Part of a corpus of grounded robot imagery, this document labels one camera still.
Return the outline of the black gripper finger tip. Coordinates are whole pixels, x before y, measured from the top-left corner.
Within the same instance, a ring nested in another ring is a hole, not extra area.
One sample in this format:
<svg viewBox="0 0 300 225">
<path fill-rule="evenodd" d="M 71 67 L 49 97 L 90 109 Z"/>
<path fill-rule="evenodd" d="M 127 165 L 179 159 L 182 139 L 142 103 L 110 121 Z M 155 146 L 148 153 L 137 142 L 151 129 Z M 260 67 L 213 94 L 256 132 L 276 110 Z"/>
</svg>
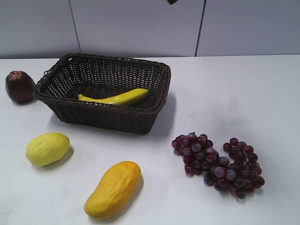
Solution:
<svg viewBox="0 0 300 225">
<path fill-rule="evenodd" d="M 167 2 L 170 4 L 170 5 L 173 5 L 177 2 L 178 0 L 167 0 Z"/>
</svg>

